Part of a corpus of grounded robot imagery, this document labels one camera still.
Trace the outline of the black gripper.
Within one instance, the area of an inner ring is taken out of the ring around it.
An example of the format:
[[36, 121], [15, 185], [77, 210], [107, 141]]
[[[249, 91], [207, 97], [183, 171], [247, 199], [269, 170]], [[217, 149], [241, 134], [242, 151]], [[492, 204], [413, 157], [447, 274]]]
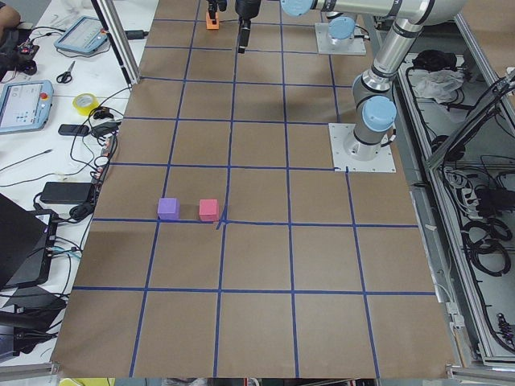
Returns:
[[226, 11], [227, 5], [226, 0], [208, 0], [208, 17], [211, 20], [216, 20], [217, 11]]
[[238, 15], [237, 53], [245, 54], [249, 45], [251, 19], [258, 16], [261, 0], [236, 0], [235, 11]]

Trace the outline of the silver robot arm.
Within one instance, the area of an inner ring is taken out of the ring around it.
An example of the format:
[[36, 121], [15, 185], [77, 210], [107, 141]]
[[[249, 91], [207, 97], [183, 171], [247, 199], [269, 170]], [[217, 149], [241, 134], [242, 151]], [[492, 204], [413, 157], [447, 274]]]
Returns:
[[344, 139], [344, 150], [348, 155], [360, 161], [369, 161], [377, 156], [382, 138], [397, 115], [389, 91], [400, 64], [426, 25], [436, 25], [454, 18], [465, 4], [465, 1], [281, 2], [282, 10], [292, 17], [299, 17], [310, 10], [394, 17], [371, 68], [353, 83], [356, 124]]
[[[317, 1], [281, 1], [281, 7], [291, 17], [299, 17], [309, 10], [316, 8]], [[227, 1], [208, 1], [207, 22], [213, 26], [218, 25], [218, 12], [225, 12]], [[238, 47], [244, 51], [248, 46], [251, 20], [258, 16], [261, 1], [235, 1], [235, 11], [238, 15]], [[356, 16], [343, 12], [330, 11], [327, 6], [322, 8], [326, 13], [328, 23], [328, 36], [330, 39], [342, 40], [353, 36], [356, 29]]]

